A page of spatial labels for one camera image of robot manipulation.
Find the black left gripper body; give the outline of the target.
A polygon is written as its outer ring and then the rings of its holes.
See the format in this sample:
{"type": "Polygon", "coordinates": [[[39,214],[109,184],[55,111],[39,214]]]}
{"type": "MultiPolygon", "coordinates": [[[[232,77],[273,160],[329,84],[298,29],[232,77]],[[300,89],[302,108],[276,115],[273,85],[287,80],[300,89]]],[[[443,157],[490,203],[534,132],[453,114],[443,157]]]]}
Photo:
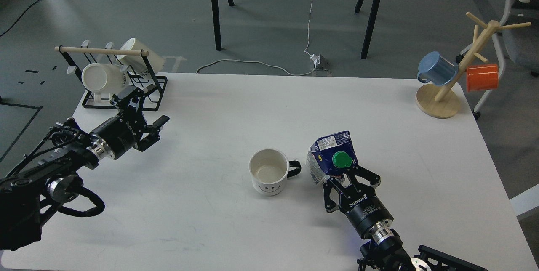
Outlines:
{"type": "Polygon", "coordinates": [[[98,160],[119,159],[131,148],[136,149],[136,137],[142,127],[130,123],[112,125],[109,119],[89,133],[92,139],[89,150],[98,160]]]}

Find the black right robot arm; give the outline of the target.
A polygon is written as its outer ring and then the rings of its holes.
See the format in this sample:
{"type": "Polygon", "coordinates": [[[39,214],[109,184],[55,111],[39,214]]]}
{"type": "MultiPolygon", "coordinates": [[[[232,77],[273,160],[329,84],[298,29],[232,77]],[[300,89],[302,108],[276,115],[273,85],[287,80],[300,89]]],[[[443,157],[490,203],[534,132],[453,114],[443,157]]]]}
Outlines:
{"type": "Polygon", "coordinates": [[[393,216],[376,194],[379,175],[352,166],[339,175],[322,177],[325,208],[328,213],[340,211],[348,218],[365,244],[360,247],[362,258],[358,269],[378,271],[481,271],[455,256],[420,245],[419,254],[410,256],[403,248],[400,235],[391,228],[393,216]]]}

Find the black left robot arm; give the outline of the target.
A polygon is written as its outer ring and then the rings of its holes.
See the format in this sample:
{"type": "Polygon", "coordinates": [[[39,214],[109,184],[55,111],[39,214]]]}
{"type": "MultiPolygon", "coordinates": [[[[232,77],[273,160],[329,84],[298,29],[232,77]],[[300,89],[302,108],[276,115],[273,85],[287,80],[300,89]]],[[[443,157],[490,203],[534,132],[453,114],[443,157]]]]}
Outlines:
{"type": "Polygon", "coordinates": [[[149,125],[143,114],[148,96],[129,86],[114,94],[111,104],[118,113],[85,132],[74,118],[56,123],[46,136],[16,165],[0,186],[0,246],[15,251],[42,238],[43,225],[55,214],[94,217],[105,210],[104,201],[83,186],[77,171],[95,169],[108,157],[119,159],[129,149],[140,152],[160,140],[169,121],[161,116],[149,125]]]}

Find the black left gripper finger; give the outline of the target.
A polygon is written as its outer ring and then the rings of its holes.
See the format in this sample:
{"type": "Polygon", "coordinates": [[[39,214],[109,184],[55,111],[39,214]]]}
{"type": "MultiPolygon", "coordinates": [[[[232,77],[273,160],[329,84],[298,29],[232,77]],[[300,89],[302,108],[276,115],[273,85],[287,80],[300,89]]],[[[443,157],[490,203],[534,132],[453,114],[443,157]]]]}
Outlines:
{"type": "Polygon", "coordinates": [[[136,149],[144,152],[160,140],[160,131],[170,121],[170,117],[162,115],[152,125],[144,125],[136,137],[136,149]]]}
{"type": "Polygon", "coordinates": [[[146,125],[146,120],[142,113],[145,94],[142,89],[135,86],[127,86],[119,94],[113,94],[110,104],[117,109],[115,117],[110,118],[112,125],[127,123],[136,126],[146,125]]]}

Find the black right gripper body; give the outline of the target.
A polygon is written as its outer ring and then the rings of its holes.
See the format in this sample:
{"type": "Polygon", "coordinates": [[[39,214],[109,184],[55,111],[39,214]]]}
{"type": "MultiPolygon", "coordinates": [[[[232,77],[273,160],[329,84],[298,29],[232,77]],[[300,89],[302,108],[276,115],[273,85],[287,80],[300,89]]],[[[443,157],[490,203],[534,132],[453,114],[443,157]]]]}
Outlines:
{"type": "Polygon", "coordinates": [[[393,216],[376,196],[374,188],[364,185],[363,189],[336,185],[338,210],[347,216],[361,239],[386,240],[394,236],[390,229],[393,216]]]}

